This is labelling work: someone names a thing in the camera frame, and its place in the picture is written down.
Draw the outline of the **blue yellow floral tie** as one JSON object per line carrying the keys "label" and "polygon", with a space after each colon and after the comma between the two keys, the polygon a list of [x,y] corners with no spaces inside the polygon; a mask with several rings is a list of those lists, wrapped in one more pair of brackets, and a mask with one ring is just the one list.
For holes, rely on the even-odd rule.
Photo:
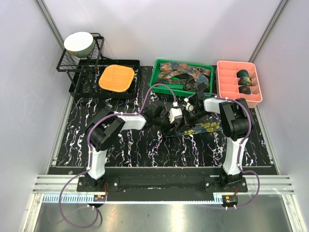
{"label": "blue yellow floral tie", "polygon": [[213,133],[223,131],[220,121],[198,123],[194,128],[183,130],[180,132],[170,132],[167,137],[178,137],[186,135],[195,135],[202,133]]}

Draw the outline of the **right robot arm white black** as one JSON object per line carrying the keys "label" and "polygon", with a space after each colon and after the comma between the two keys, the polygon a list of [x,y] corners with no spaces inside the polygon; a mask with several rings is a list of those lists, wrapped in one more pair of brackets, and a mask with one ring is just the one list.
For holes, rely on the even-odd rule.
{"label": "right robot arm white black", "polygon": [[198,113],[216,113],[220,115],[221,127],[227,137],[225,161],[221,167],[219,186],[223,191],[231,191],[242,180],[242,158],[254,123],[250,109],[244,98],[221,98],[213,94],[206,98],[198,92],[188,97]]}

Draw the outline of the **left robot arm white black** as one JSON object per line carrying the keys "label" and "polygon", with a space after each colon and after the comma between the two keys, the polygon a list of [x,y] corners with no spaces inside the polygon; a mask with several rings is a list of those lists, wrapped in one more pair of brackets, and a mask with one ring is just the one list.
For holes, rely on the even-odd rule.
{"label": "left robot arm white black", "polygon": [[113,112],[106,107],[101,110],[87,125],[88,166],[85,177],[87,185],[93,191],[104,187],[105,159],[121,131],[142,130],[146,126],[157,125],[168,128],[175,121],[180,110],[158,106],[154,111],[149,107],[138,113]]}

